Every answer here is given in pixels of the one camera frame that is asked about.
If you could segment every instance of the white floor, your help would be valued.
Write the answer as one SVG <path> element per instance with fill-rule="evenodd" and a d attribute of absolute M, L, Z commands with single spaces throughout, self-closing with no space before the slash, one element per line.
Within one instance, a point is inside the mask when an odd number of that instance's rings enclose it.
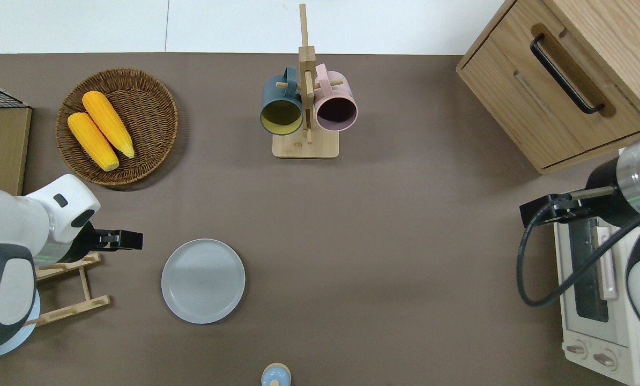
<path fill-rule="evenodd" d="M 503 0 L 306 0 L 325 54 L 463 54 Z M 0 53 L 287 52 L 289 0 L 0 0 Z"/>

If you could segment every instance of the dark green mug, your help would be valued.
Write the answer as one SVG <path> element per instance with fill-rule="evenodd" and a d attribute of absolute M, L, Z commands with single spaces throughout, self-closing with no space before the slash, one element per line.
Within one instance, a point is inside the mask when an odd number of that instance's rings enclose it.
<path fill-rule="evenodd" d="M 286 83 L 286 88 L 277 86 Z M 275 75 L 263 86 L 261 124 L 274 135 L 292 134 L 303 122 L 301 93 L 296 88 L 296 69 L 287 66 L 284 75 Z"/>

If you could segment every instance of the yellow corn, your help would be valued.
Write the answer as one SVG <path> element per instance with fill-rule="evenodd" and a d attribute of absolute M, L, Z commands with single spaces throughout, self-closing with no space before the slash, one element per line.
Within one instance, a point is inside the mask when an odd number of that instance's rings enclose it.
<path fill-rule="evenodd" d="M 120 162 L 117 161 L 117 156 L 113 149 L 111 149 L 108 141 L 101 134 L 99 127 L 94 124 L 94 121 L 87 113 L 74 113 L 68 117 L 68 127 L 70 131 L 75 135 L 77 142 L 82 145 L 89 157 L 92 157 L 94 162 L 100 166 L 104 171 L 111 171 L 117 169 Z"/>
<path fill-rule="evenodd" d="M 82 97 L 82 104 L 108 141 L 122 154 L 134 158 L 132 139 L 108 98 L 99 91 L 88 91 Z"/>

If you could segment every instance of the black handle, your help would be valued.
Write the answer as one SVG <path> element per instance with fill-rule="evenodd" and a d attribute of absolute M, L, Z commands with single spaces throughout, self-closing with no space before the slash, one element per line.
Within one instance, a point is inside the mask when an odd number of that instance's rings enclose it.
<path fill-rule="evenodd" d="M 548 71 L 553 80 L 558 83 L 559 86 L 565 91 L 565 93 L 570 97 L 570 99 L 577 105 L 577 107 L 585 114 L 594 114 L 604 108 L 604 104 L 601 103 L 596 107 L 591 107 L 587 105 L 587 102 L 582 99 L 582 97 L 575 91 L 575 89 L 570 85 L 565 76 L 563 76 L 558 68 L 551 63 L 551 60 L 546 57 L 541 48 L 539 47 L 539 42 L 544 38 L 544 34 L 539 34 L 530 44 L 530 51 L 534 54 L 535 58 L 541 63 L 542 66 Z"/>

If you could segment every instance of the wooden mug holder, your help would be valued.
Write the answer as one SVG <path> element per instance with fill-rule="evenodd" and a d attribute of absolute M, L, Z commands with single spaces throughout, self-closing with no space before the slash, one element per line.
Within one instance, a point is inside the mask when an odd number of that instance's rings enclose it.
<path fill-rule="evenodd" d="M 313 83 L 315 71 L 315 47 L 308 45 L 306 5 L 301 3 L 301 44 L 299 47 L 298 87 L 301 89 L 303 127 L 289 135 L 273 135 L 273 155 L 278 158 L 337 158 L 339 156 L 339 133 L 322 129 L 315 119 L 313 98 L 320 85 Z M 286 83 L 277 83 L 286 88 Z"/>
<path fill-rule="evenodd" d="M 94 308 L 99 308 L 100 306 L 109 305 L 110 296 L 104 295 L 104 296 L 99 296 L 98 298 L 92 299 L 91 294 L 89 292 L 89 283 L 87 281 L 87 274 L 85 272 L 85 267 L 91 264 L 98 263 L 100 261 L 101 261 L 100 255 L 97 252 L 94 252 L 92 254 L 89 254 L 83 257 L 80 261 L 69 262 L 69 263 L 56 263 L 50 266 L 36 268 L 35 273 L 36 273 L 37 283 L 41 280 L 58 276 L 61 273 L 74 271 L 75 269 L 79 270 L 79 276 L 80 276 L 80 279 L 82 280 L 82 291 L 84 292 L 85 301 L 82 301 L 81 303 L 76 303 L 75 305 L 58 308 L 57 310 L 53 310 L 48 313 L 43 313 L 39 315 L 38 318 L 35 318 L 34 320 L 30 320 L 24 323 L 24 325 L 36 324 L 36 326 L 39 327 L 39 325 L 55 322 L 56 320 L 61 320 L 62 318 L 71 317 L 72 315 L 77 315 L 79 313 L 83 313 L 88 310 L 93 310 Z"/>

